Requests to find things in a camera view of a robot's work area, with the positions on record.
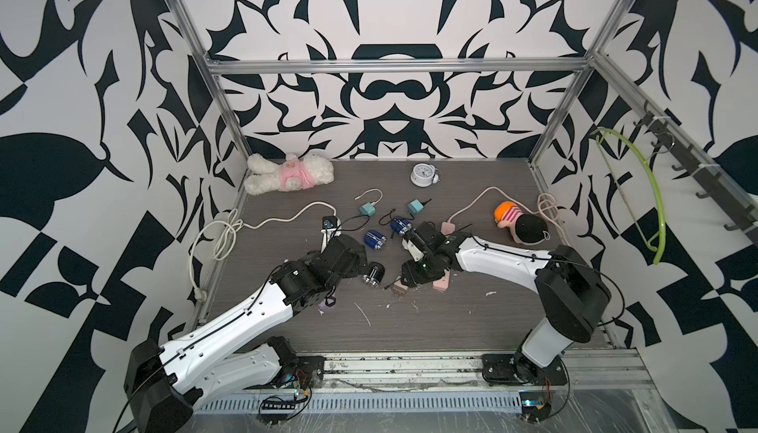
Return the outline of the teal usb charger plug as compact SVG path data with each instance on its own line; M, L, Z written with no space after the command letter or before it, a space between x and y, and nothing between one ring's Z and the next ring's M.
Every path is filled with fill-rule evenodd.
M418 200L414 199L407 205L407 212L413 216L416 217L418 214L421 214L424 211L424 208L431 202L431 199L427 200Z

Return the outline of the blue electric shaver white stripes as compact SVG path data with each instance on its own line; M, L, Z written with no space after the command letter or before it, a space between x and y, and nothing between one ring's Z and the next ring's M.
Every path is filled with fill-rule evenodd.
M364 234L363 241L369 249L381 251L387 242L387 238L376 230L369 230Z

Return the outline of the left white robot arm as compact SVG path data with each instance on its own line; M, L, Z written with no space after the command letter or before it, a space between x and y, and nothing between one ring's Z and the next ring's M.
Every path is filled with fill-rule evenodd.
M132 349L124 392L139 432L176 432L208 403L252 387L298 381L299 358L282 336L245 351L250 341L332 295L346 278L366 273L363 245L341 235L323 251L284 261L260 289L216 319L162 345Z

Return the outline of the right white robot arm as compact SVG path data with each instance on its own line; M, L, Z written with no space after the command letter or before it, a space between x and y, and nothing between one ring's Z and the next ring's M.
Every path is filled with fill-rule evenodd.
M568 246L523 249L468 232L444 235L424 222L404 233L403 247L412 257L401 271L401 282L408 287L460 271L489 275L537 293L544 318L516 354L529 368L544 370L572 344L589 342L612 299L601 273Z

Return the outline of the pink power strip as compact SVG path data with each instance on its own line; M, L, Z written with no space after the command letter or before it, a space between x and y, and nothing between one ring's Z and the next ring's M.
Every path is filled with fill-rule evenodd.
M455 231L455 228L456 226L452 222L445 221L440 226L440 232L443 235L448 236L448 235L451 235ZM435 290L441 293L444 293L448 290L449 282L450 282L450 270L446 269L446 271L444 271L444 275L440 279L432 283L432 287Z

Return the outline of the purple power strip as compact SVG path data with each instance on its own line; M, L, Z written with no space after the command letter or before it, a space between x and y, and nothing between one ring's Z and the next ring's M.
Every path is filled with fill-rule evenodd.
M318 309L324 314L331 313L336 308L336 305L337 299L334 297L328 297L319 304Z

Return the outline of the small white alarm clock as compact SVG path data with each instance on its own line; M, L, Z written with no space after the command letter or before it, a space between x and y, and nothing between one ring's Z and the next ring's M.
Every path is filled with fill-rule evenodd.
M410 180L417 187L425 188L439 182L439 174L436 167L428 163L414 165Z

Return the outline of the white plush toy pink outfit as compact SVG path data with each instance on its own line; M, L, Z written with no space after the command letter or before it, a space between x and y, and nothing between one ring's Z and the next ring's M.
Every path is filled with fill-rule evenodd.
M250 174L244 180L244 190L250 195L306 190L335 180L333 163L316 154L302 158L287 154L282 163L252 154L247 166Z

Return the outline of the green plastic hanger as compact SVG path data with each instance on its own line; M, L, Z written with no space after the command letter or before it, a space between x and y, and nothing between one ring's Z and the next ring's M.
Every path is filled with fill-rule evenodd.
M609 127L597 127L591 138L633 227L651 255L651 264L661 264L668 232L664 198L651 162L657 148L645 155L630 137Z

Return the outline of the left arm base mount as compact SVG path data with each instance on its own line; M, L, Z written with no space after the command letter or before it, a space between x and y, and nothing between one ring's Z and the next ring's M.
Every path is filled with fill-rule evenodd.
M320 355L299 355L283 336L273 336L266 346L274 350L278 361L274 362L274 377L268 388L283 388L297 384L301 389L317 387L324 379L326 358Z

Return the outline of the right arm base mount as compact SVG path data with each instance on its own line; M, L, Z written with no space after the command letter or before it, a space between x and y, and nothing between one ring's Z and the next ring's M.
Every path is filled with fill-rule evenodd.
M482 377L491 386L548 387L567 386L569 375L563 364L563 350L548 349L546 366L529 359L524 352L526 339L513 353L484 354Z

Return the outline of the aluminium frame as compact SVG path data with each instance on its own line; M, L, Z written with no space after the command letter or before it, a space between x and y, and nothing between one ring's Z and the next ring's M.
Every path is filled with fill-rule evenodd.
M529 160L553 178L560 240L614 288L600 324L657 381L756 380L757 245L657 155L668 243L652 265L591 133L649 156L650 101L757 203L757 0L207 0L225 22L207 40L168 4L213 97L225 75L272 101L234 116L245 154L340 159L365 182L388 159L471 158L447 183L459 196Z

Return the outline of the black wall hook rack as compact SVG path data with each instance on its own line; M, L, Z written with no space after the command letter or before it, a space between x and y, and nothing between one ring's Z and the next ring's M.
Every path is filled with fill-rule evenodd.
M728 232L740 232L757 245L757 203L705 150L684 132L675 120L644 101L643 116L635 123L653 135L653 156L669 155L674 159L673 172L693 178L701 190L696 196L710 199L728 216Z

